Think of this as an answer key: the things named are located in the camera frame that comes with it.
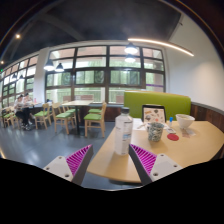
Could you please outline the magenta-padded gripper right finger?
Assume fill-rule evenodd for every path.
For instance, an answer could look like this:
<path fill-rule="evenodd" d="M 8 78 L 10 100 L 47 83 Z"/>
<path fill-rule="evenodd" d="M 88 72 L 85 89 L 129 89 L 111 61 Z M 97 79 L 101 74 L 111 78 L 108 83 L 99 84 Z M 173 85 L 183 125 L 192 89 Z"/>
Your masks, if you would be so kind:
<path fill-rule="evenodd" d="M 129 145 L 129 155 L 143 185 L 147 185 L 182 169 L 178 163 L 166 154 L 156 155 L 134 144 Z"/>

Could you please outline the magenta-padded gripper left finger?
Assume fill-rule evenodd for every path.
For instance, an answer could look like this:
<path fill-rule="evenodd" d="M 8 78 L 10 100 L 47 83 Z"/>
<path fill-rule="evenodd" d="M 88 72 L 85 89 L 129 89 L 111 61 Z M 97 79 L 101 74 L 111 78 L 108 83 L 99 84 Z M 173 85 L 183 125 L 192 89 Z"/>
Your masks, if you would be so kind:
<path fill-rule="evenodd" d="M 56 157 L 44 167 L 44 170 L 76 185 L 81 185 L 92 156 L 93 145 L 90 144 L 67 157 Z"/>

